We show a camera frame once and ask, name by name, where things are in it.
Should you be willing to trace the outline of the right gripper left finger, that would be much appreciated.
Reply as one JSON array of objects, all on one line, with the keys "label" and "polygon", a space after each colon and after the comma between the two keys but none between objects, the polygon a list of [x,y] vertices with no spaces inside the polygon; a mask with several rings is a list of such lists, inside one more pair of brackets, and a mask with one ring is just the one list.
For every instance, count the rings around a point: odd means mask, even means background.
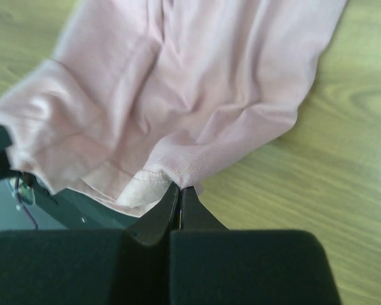
[{"label": "right gripper left finger", "polygon": [[127,227],[124,232],[144,246],[158,244],[172,229],[179,227],[180,188],[171,184],[156,206]]}]

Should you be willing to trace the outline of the dusty pink graphic t-shirt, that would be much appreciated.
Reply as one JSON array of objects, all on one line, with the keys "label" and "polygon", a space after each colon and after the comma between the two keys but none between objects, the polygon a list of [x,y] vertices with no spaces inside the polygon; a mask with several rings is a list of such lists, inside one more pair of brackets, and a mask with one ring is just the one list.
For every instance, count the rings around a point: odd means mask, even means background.
[{"label": "dusty pink graphic t-shirt", "polygon": [[0,98],[15,170],[141,217],[290,130],[344,1],[81,1]]}]

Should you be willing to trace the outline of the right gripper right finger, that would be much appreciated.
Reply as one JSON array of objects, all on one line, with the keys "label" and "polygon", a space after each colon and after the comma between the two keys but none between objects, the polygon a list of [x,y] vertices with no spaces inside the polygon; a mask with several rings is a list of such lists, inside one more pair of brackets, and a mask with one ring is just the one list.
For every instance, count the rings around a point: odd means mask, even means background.
[{"label": "right gripper right finger", "polygon": [[200,202],[193,187],[181,193],[179,228],[185,231],[225,231],[227,228]]}]

